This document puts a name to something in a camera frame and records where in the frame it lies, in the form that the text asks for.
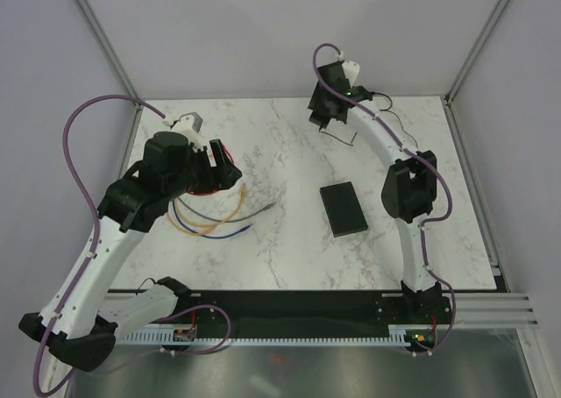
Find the black network switch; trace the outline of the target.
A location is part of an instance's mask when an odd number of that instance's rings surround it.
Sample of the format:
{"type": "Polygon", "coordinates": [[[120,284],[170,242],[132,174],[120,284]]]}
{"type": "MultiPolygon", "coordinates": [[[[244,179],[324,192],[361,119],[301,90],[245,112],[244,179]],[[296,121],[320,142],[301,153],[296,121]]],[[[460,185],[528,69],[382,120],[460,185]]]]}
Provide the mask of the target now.
{"type": "Polygon", "coordinates": [[[335,238],[368,229],[364,212],[350,181],[324,186],[319,191],[335,238]]]}

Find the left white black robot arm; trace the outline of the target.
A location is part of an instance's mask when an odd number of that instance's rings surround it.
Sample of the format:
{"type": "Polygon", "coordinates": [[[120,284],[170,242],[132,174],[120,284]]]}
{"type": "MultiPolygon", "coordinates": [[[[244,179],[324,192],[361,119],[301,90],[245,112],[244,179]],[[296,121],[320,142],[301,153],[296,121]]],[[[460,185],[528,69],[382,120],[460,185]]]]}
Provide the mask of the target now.
{"type": "Polygon", "coordinates": [[[148,139],[143,157],[107,188],[91,239],[57,295],[18,325],[44,343],[51,355],[83,372],[97,369],[117,341],[154,321],[187,320],[192,302],[187,287],[166,277],[144,293],[103,306],[117,273],[170,202],[186,193],[210,194],[232,188],[241,178],[220,139],[206,146],[195,135],[160,131],[148,139]]]}

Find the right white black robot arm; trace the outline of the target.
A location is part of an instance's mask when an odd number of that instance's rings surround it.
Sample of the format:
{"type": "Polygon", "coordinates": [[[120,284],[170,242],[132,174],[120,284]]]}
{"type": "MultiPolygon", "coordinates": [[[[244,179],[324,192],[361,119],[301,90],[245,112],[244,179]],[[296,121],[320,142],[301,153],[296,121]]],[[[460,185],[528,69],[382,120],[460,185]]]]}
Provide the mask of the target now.
{"type": "Polygon", "coordinates": [[[442,298],[441,284],[430,275],[423,229],[437,199],[437,160],[431,151],[413,151],[380,118],[373,107],[373,95],[351,85],[347,73],[358,68],[342,60],[314,66],[317,85],[309,103],[309,120],[322,129],[333,119],[348,124],[387,169],[380,199],[395,220],[401,241],[401,313],[411,323],[420,323],[442,298]]]}

